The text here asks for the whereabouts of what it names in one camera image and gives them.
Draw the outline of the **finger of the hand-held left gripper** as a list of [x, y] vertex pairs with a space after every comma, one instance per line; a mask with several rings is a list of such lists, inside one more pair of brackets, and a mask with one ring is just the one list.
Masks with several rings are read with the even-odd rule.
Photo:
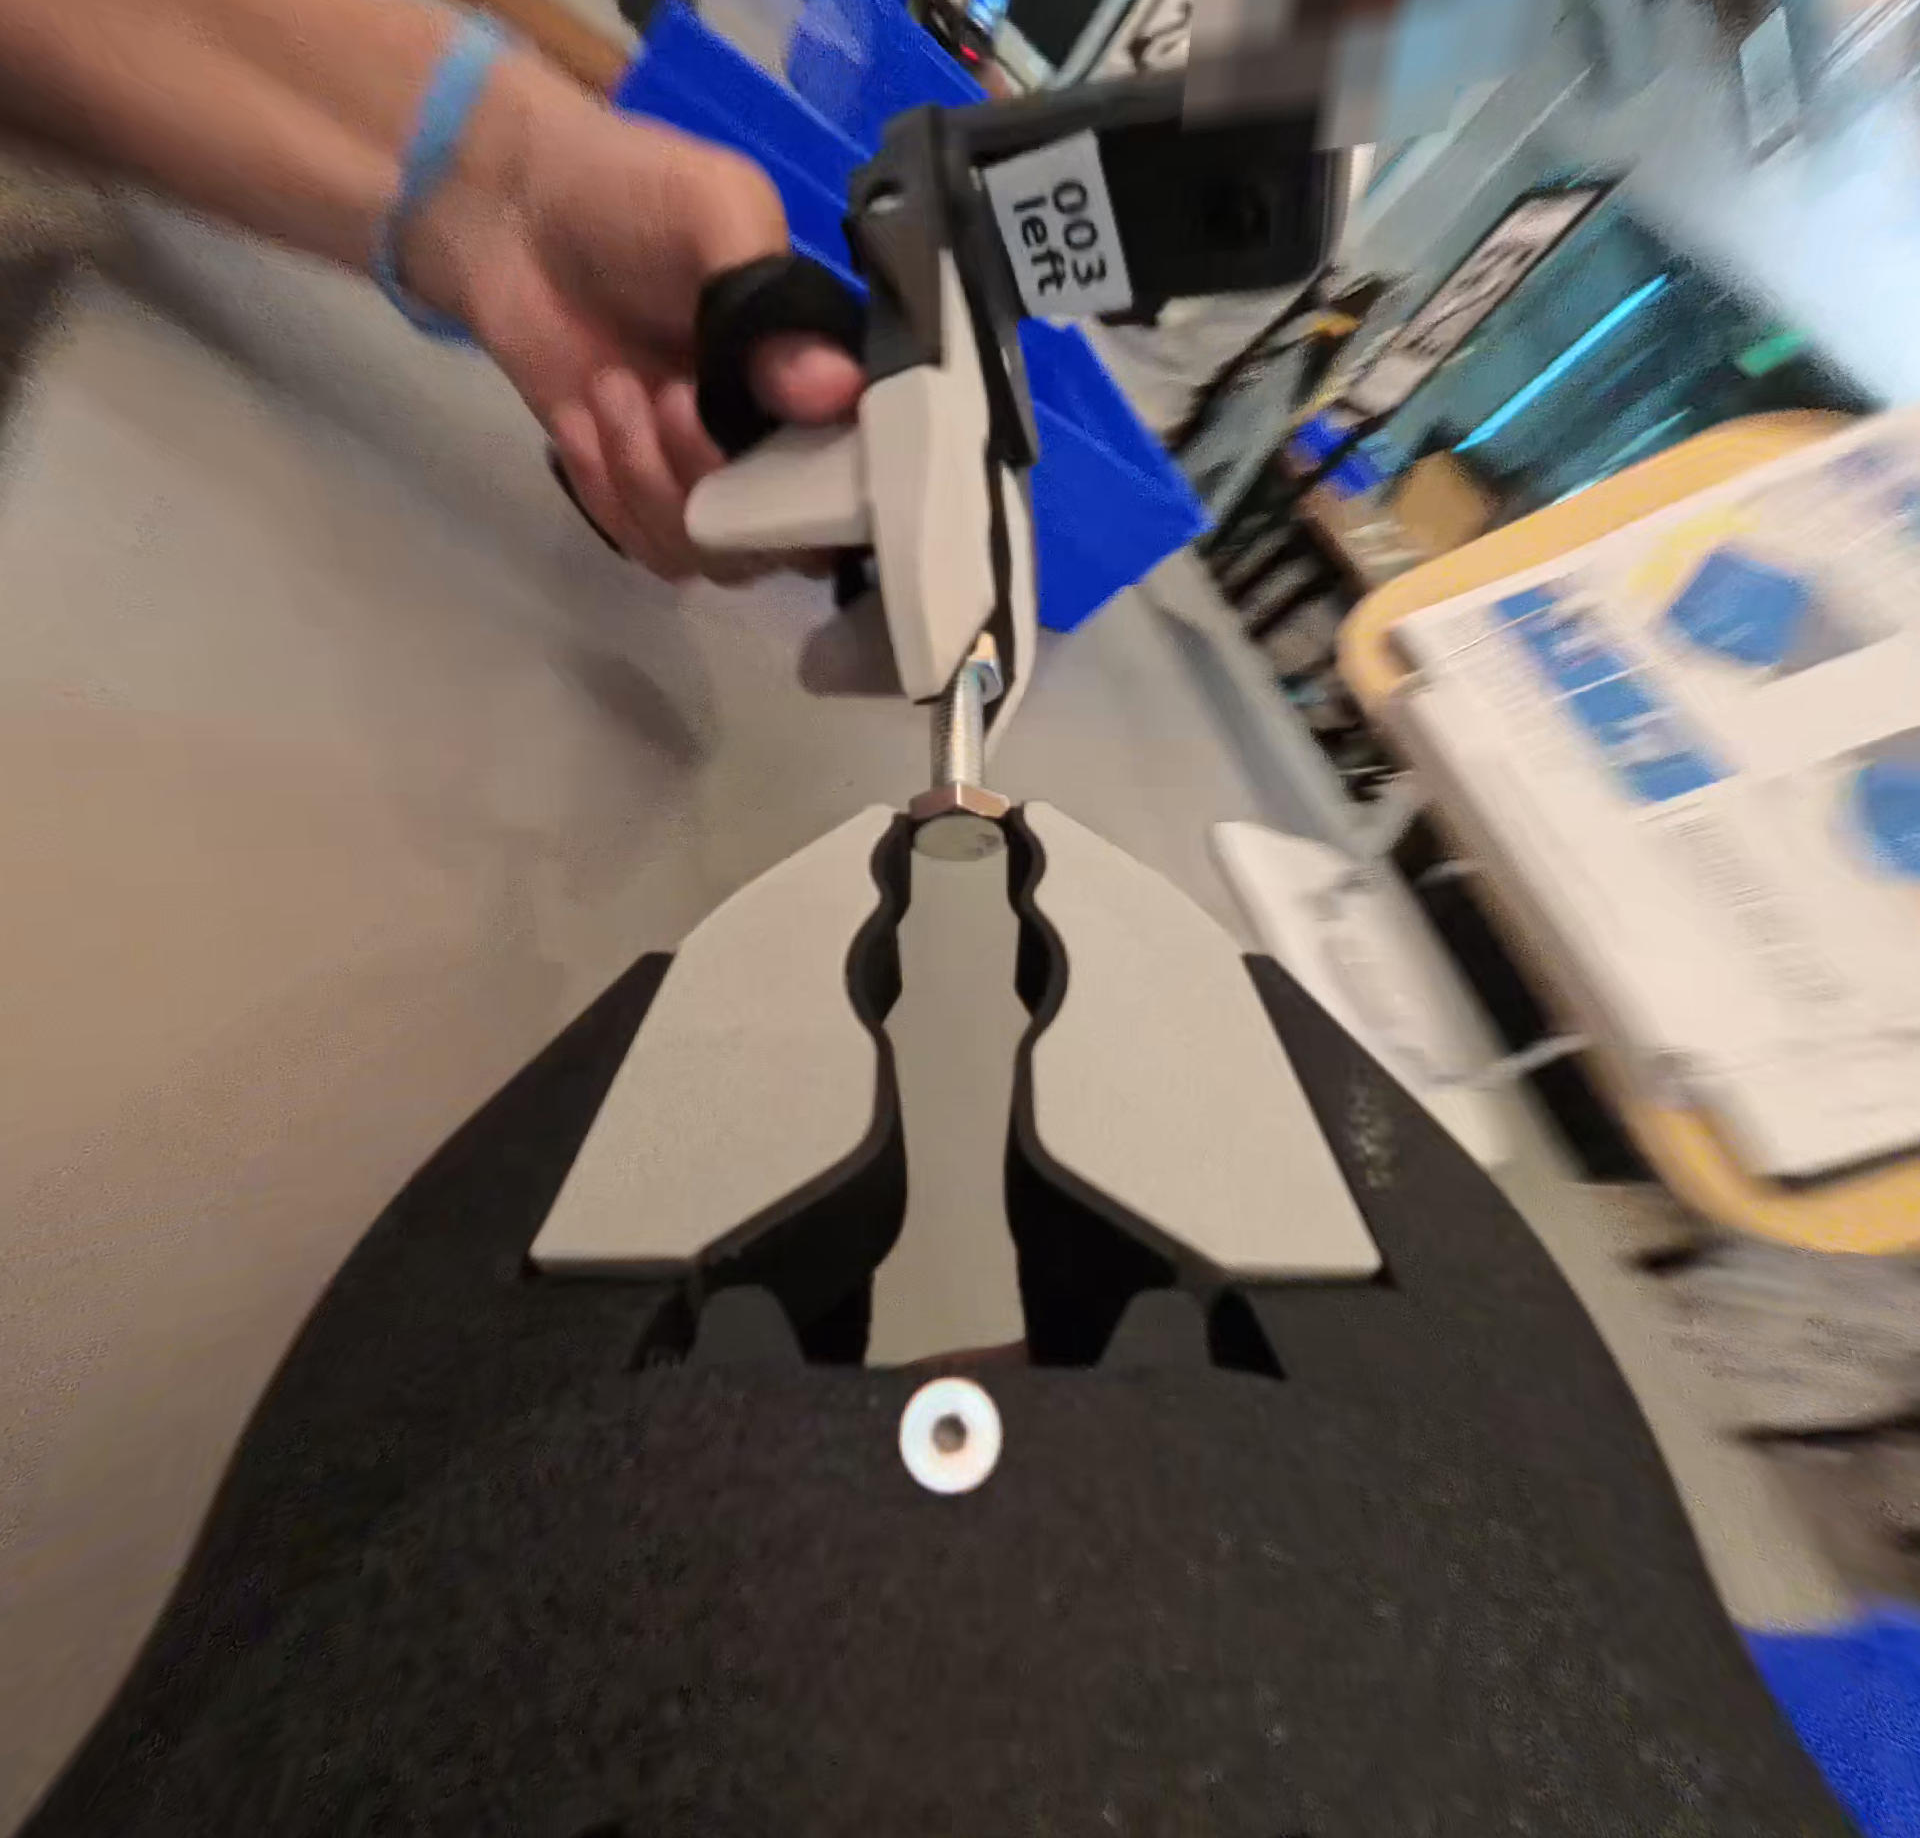
[[[996, 645], [1003, 688], [984, 705], [987, 740], [1006, 740], [1022, 716], [1041, 664], [1041, 584], [1028, 475], [1003, 475], [995, 507], [995, 567], [1000, 600], [987, 633]], [[878, 562], [848, 559], [836, 580], [860, 574], [860, 590], [827, 614], [799, 650], [799, 686], [822, 701], [902, 701], [893, 642], [879, 595]]]
[[979, 371], [913, 367], [848, 426], [780, 428], [699, 482], [687, 531], [702, 554], [868, 547], [900, 686], [945, 693], [995, 611], [988, 407]]

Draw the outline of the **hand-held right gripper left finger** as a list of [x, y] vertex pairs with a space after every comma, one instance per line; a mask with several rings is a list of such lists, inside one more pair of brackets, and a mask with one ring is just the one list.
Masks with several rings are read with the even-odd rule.
[[668, 955], [531, 1240], [546, 1281], [638, 1281], [691, 1316], [781, 1304], [806, 1358], [868, 1358], [906, 1211], [897, 1055], [906, 821], [866, 807], [713, 906]]

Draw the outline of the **white document stand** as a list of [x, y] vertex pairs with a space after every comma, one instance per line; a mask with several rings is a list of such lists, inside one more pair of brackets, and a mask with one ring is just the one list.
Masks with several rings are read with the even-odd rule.
[[1408, 716], [1410, 673], [1391, 637], [1420, 611], [1508, 580], [1658, 511], [1688, 509], [1698, 494], [1741, 482], [1849, 428], [1851, 419], [1835, 412], [1752, 415], [1383, 580], [1342, 622], [1338, 667], [1363, 718], [1390, 750], [1398, 778], [1376, 807], [1346, 807], [1335, 822], [1356, 845], [1358, 861], [1391, 861], [1410, 826], [1433, 829], [1448, 855], [1469, 861], [1469, 890], [1526, 989], [1550, 1014], [1552, 1032], [1576, 1040], [1574, 1056], [1590, 1074], [1595, 1098], [1643, 1155], [1647, 1177], [1674, 1200], [1718, 1229], [1793, 1251], [1914, 1256], [1917, 1157], [1793, 1192], [1749, 1177], [1702, 1115], [1668, 1104], [1651, 1066], [1627, 1048], [1582, 963], [1526, 890], [1516, 863], [1496, 846], [1457, 778], [1442, 767], [1437, 750], [1420, 739]]

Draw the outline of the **instruction sheet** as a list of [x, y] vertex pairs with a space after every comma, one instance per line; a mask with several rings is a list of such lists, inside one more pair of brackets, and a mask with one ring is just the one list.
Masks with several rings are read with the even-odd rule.
[[1917, 412], [1408, 615], [1410, 716], [1752, 1173], [1917, 1150]]

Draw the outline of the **tan chair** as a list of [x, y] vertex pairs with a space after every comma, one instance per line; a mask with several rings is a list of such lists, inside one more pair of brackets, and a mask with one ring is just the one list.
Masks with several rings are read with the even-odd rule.
[[1470, 545], [1500, 514], [1500, 491], [1470, 458], [1444, 449], [1408, 467], [1387, 511], [1417, 554], [1444, 555]]

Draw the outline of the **blue wristband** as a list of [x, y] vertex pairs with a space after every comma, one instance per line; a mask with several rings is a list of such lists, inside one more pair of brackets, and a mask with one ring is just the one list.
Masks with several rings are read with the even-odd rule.
[[468, 10], [449, 35], [434, 74], [427, 77], [415, 129], [401, 149], [394, 193], [373, 226], [369, 275], [388, 306], [409, 322], [419, 339], [472, 349], [467, 328], [419, 299], [407, 284], [403, 243], [437, 193], [449, 183], [472, 119], [486, 102], [486, 91], [509, 39], [490, 17]]

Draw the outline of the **thick silver bolt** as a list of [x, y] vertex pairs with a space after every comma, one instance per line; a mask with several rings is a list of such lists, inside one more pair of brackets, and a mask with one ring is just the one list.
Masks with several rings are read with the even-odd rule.
[[1003, 693], [996, 639], [980, 633], [931, 705], [931, 791], [987, 784], [987, 732]]

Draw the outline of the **person's left hand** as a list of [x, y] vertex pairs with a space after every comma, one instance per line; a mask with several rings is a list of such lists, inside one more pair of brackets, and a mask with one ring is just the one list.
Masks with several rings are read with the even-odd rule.
[[398, 279], [502, 367], [622, 555], [732, 589], [827, 571], [822, 554], [702, 554], [687, 533], [690, 494], [724, 461], [694, 396], [699, 295], [788, 247], [781, 198], [744, 155], [505, 51], [401, 221]]

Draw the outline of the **blue plastic bin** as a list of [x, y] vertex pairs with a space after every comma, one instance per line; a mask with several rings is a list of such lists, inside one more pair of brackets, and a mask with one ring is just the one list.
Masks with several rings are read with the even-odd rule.
[[1865, 1836], [1917, 1836], [1917, 1610], [1824, 1632], [1747, 1632], [1747, 1650]]
[[[845, 239], [853, 172], [900, 111], [984, 95], [891, 0], [853, 49], [796, 29], [780, 74], [708, 27], [690, 0], [660, 0], [614, 104], [751, 159], [781, 196], [793, 247], [845, 298], [864, 298]], [[1022, 356], [1041, 439], [1041, 624], [1067, 633], [1192, 545], [1209, 518], [1081, 330], [1028, 317]]]
[[1390, 472], [1368, 449], [1369, 428], [1346, 412], [1315, 412], [1284, 442], [1284, 464], [1304, 494], [1329, 486], [1338, 498], [1376, 494]]
[[987, 99], [979, 77], [909, 10], [906, 0], [772, 0], [781, 77], [827, 125], [872, 147], [900, 111], [964, 110]]

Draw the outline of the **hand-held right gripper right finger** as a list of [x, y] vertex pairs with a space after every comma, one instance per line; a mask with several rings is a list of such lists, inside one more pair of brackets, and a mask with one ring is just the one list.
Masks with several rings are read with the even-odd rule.
[[1028, 1026], [1006, 1134], [1025, 1353], [1093, 1369], [1127, 1324], [1278, 1369], [1256, 1296], [1364, 1289], [1383, 1256], [1236, 940], [1051, 804], [1006, 829]]

